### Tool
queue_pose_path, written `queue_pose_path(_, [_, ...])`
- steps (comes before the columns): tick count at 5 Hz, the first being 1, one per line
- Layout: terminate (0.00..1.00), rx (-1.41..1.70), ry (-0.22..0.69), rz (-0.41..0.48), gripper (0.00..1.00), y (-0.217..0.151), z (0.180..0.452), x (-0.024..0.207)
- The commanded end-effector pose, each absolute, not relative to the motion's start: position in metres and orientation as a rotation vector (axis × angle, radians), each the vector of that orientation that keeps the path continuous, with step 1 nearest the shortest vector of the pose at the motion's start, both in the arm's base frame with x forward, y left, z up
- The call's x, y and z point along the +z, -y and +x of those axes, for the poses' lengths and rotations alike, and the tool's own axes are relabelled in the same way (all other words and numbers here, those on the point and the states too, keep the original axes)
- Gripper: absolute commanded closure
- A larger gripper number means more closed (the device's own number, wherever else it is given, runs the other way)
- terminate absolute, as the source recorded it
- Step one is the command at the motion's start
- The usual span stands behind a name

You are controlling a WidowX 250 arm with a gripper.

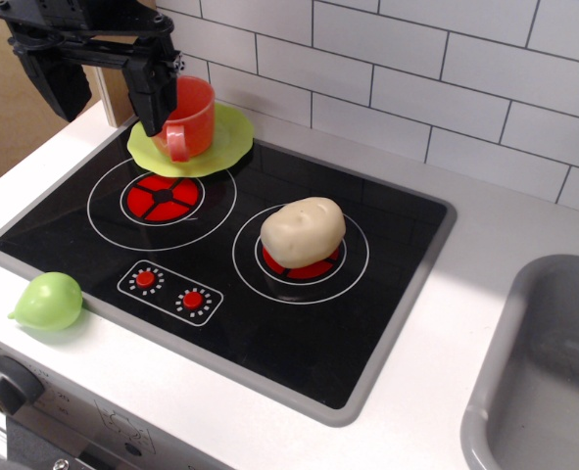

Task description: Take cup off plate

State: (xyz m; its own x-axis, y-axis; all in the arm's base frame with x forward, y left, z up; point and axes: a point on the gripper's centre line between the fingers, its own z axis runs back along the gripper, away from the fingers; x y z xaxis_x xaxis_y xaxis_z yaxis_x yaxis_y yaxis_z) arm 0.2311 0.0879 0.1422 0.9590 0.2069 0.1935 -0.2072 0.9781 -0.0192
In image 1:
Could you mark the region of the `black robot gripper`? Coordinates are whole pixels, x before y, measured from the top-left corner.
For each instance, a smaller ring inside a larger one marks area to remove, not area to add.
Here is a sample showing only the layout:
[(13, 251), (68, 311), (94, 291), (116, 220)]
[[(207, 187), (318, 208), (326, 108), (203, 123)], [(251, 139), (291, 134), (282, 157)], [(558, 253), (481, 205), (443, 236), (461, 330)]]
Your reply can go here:
[(80, 64), (122, 69), (149, 137), (175, 110), (174, 24), (154, 8), (139, 1), (0, 1), (0, 20), (27, 77), (65, 121), (74, 121), (92, 97)]

